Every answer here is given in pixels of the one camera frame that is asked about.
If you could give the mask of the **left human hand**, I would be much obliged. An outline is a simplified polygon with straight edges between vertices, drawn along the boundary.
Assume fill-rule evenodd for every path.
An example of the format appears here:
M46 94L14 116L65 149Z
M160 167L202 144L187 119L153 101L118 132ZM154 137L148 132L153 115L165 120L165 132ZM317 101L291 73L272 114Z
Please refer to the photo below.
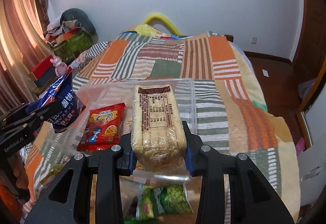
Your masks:
M17 152L12 156L11 167L13 170L13 174L17 178L16 186L20 189L28 189L29 181L28 176L26 174L25 167L23 165L22 157L20 153Z

